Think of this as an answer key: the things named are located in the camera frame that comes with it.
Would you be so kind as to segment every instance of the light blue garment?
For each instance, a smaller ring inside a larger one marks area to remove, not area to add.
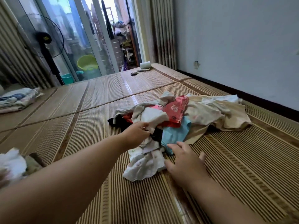
[[[184,141],[190,130],[191,122],[187,116],[183,116],[181,126],[179,128],[164,127],[162,133],[161,144],[166,148],[168,155],[173,155],[172,149],[167,144],[176,144],[176,142]]]

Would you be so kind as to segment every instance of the paper roll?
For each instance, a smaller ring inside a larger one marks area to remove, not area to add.
[[[141,63],[141,64],[140,64],[140,68],[141,68],[141,69],[151,68],[151,67],[152,67],[152,65],[151,65],[150,61],[148,61],[148,62],[144,62],[144,63]]]

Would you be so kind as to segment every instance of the forearm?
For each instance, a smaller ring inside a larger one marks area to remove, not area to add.
[[[190,193],[215,224],[265,224],[261,217],[211,178],[193,185]]]
[[[98,192],[124,146],[119,135],[106,138],[3,189],[0,222],[75,222]]]

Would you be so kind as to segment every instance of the bed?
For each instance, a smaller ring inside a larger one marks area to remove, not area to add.
[[[27,109],[0,115],[0,153],[16,147],[36,152],[49,165],[120,132],[107,120],[115,109],[155,100],[168,90],[222,96],[227,93],[160,64],[44,90]],[[275,222],[299,210],[299,124],[249,102],[253,125],[242,132],[214,132],[193,146],[207,154],[212,178],[264,220]],[[174,161],[174,157],[165,155]],[[123,154],[78,223],[211,223],[166,170],[129,182]]]

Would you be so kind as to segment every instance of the striped curtain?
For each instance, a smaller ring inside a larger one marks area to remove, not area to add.
[[[151,61],[176,70],[173,0],[141,2]]]
[[[5,0],[0,0],[0,72],[10,83],[29,88],[54,87],[51,73],[24,48],[17,31],[17,20]]]

